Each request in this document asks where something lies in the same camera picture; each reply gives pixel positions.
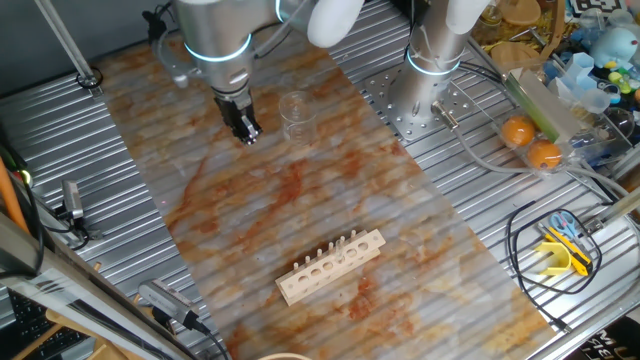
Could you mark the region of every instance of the metal mounting plate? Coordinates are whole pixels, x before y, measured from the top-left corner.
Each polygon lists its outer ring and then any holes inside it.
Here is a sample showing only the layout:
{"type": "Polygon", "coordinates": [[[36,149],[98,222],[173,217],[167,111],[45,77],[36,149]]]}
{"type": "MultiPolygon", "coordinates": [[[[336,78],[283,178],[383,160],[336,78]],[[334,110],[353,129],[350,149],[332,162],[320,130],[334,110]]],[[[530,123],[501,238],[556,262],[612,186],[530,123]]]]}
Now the metal mounting plate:
{"type": "MultiPolygon", "coordinates": [[[[394,66],[385,71],[382,71],[376,75],[373,75],[365,79],[365,89],[371,93],[373,103],[371,106],[376,110],[382,112],[384,115],[383,120],[387,122],[396,135],[404,143],[409,143],[414,140],[418,140],[427,135],[434,128],[442,126],[439,118],[436,116],[433,120],[416,120],[399,118],[393,107],[389,107],[389,86],[395,79],[398,73],[402,70],[403,64],[394,66]]],[[[458,88],[453,85],[453,81],[449,83],[449,96],[443,99],[443,104],[451,115],[456,118],[463,117],[470,114],[473,111],[473,101],[471,101],[464,93],[460,92],[458,88]]]]}

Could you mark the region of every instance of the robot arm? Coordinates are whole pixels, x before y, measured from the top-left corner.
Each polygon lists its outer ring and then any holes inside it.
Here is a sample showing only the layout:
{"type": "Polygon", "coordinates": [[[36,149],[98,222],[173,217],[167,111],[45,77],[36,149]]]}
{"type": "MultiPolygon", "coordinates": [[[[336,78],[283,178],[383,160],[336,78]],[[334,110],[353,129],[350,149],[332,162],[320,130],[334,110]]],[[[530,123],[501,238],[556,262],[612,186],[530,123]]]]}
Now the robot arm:
{"type": "Polygon", "coordinates": [[[160,16],[150,12],[143,13],[143,16],[149,22],[153,52],[176,85],[186,87],[189,77],[204,80],[213,89],[225,124],[240,141],[251,145],[262,132],[254,116],[249,90],[256,56],[252,32],[280,21],[283,26],[305,32],[314,45],[330,47],[347,35],[363,2],[173,0],[184,46],[191,55],[192,63],[178,61],[164,46],[167,31],[166,25],[159,19],[162,12],[160,16]]]}

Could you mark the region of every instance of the orange stain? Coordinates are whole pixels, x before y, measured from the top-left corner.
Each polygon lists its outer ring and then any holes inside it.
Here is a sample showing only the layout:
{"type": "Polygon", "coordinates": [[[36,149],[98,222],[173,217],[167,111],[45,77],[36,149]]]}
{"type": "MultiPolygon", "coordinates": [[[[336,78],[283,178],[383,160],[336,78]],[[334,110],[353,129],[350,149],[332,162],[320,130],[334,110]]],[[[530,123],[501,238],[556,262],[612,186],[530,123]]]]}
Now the orange stain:
{"type": "Polygon", "coordinates": [[[357,150],[351,150],[344,157],[347,161],[341,167],[342,175],[347,179],[356,178],[363,167],[362,154],[357,150]]]}
{"type": "Polygon", "coordinates": [[[374,304],[369,300],[377,284],[371,276],[363,277],[358,282],[358,295],[349,304],[349,318],[362,320],[371,314],[374,304]]]}

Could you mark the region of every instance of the clear plastic cup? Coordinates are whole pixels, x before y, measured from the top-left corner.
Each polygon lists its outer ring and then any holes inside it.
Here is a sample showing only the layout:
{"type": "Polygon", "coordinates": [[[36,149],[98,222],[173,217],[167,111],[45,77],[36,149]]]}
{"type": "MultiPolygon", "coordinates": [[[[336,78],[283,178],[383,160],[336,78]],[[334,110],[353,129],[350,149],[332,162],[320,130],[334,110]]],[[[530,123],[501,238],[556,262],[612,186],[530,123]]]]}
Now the clear plastic cup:
{"type": "Polygon", "coordinates": [[[316,109],[311,94],[294,91],[280,99],[284,138],[297,146],[311,144],[316,137],[316,109]]]}

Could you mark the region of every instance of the plastic container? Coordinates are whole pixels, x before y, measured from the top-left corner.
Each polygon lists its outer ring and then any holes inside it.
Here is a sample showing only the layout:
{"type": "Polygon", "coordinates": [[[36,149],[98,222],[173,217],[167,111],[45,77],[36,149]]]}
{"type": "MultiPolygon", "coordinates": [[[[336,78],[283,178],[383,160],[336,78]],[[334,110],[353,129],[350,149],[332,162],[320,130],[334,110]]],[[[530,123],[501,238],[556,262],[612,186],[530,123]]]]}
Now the plastic container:
{"type": "Polygon", "coordinates": [[[609,107],[611,99],[600,89],[589,89],[582,94],[580,102],[590,113],[599,114],[609,107]]]}
{"type": "MultiPolygon", "coordinates": [[[[601,90],[598,90],[597,96],[593,93],[592,97],[587,96],[580,99],[573,97],[571,91],[565,91],[563,93],[565,95],[564,98],[557,97],[558,95],[556,94],[556,99],[561,102],[562,107],[568,109],[570,112],[568,116],[563,115],[561,118],[558,118],[558,114],[560,113],[567,115],[566,110],[562,112],[551,111],[549,106],[547,106],[548,102],[534,101],[531,95],[524,91],[524,88],[521,87],[518,81],[525,71],[528,70],[536,73],[543,68],[547,70],[554,68],[555,71],[558,72],[558,77],[561,77],[563,82],[567,79],[570,81],[571,78],[566,76],[562,67],[551,60],[545,63],[539,62],[537,65],[531,64],[530,62],[520,65],[521,67],[517,65],[518,64],[511,64],[509,66],[514,70],[508,73],[506,85],[521,108],[492,119],[496,132],[500,134],[505,144],[512,148],[525,164],[535,169],[535,172],[539,176],[544,177],[562,170],[567,164],[573,163],[574,160],[586,160],[591,166],[607,164],[621,158],[627,150],[631,148],[631,143],[618,129],[618,126],[602,112],[610,102],[607,94],[603,94],[601,90]],[[541,105],[538,104],[544,104],[542,106],[546,106],[547,108],[540,109],[541,105]],[[558,164],[551,168],[540,169],[540,164],[532,163],[527,153],[533,141],[525,146],[513,146],[513,144],[509,144],[509,139],[502,134],[502,126],[514,115],[529,116],[532,119],[536,119],[535,122],[538,126],[535,140],[553,140],[553,143],[557,145],[562,152],[562,159],[558,164]],[[541,117],[544,120],[543,126],[540,126],[538,123],[541,117]],[[556,126],[562,127],[563,129],[558,128],[554,131],[556,126]],[[557,141],[557,139],[560,139],[557,136],[558,133],[564,134],[562,141],[557,141]]],[[[578,87],[575,83],[571,83],[569,86],[572,88],[578,87]]],[[[622,129],[628,127],[626,122],[619,125],[622,129]]]]}
{"type": "Polygon", "coordinates": [[[540,130],[536,129],[530,141],[524,144],[514,144],[513,136],[508,128],[510,121],[521,118],[529,119],[526,111],[521,108],[514,109],[498,117],[493,118],[494,130],[500,135],[504,143],[518,155],[518,157],[531,169],[534,173],[542,178],[549,177],[558,171],[563,171],[567,165],[567,159],[572,154],[572,149],[568,144],[553,144],[540,130]]]}
{"type": "Polygon", "coordinates": [[[313,143],[316,138],[315,100],[305,91],[294,91],[280,99],[282,132],[296,146],[313,143]]]}

